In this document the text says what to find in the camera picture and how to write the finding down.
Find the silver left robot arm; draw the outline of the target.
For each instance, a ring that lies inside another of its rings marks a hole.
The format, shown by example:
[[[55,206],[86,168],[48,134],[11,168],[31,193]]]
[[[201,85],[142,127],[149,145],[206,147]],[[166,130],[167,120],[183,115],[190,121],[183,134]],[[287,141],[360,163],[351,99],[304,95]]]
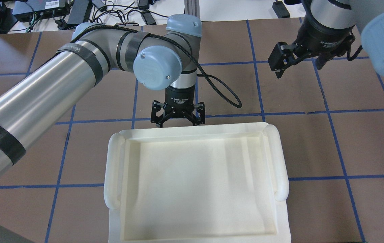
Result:
[[[133,73],[150,90],[193,89],[202,21],[172,15],[166,31],[80,24],[70,43],[0,96],[0,176],[113,68]]]

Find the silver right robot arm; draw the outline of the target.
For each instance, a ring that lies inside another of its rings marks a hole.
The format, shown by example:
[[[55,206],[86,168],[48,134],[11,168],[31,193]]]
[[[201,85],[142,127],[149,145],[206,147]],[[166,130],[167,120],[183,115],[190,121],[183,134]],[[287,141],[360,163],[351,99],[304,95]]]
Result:
[[[257,115],[269,122],[276,115],[323,114],[329,111],[384,109],[384,93],[377,91],[377,77],[384,81],[384,0],[356,0],[352,33],[363,51],[356,60],[346,54],[325,66],[317,56],[317,39],[309,17],[204,22],[200,61],[205,71],[222,78],[239,95],[237,109],[218,97],[204,78],[199,95],[207,114]],[[268,57],[274,46],[297,44],[312,55],[276,77]]]

